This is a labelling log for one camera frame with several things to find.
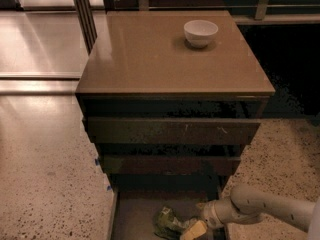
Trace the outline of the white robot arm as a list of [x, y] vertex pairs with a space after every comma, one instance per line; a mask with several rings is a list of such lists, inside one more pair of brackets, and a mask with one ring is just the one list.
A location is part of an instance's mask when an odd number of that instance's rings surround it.
[[306, 232], [307, 240], [320, 240], [320, 199], [297, 200], [240, 184], [232, 188], [228, 197], [203, 203], [200, 210], [200, 220], [189, 226], [180, 240], [196, 240], [208, 229], [229, 223], [254, 224], [262, 213]]

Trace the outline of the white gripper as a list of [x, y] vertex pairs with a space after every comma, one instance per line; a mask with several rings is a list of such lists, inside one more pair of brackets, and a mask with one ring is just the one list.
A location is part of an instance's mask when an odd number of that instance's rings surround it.
[[223, 227], [215, 209], [216, 203], [217, 201], [213, 200], [204, 204], [201, 211], [203, 221], [198, 220], [189, 226], [180, 236], [180, 240], [196, 240], [207, 232], [207, 226], [213, 230]]

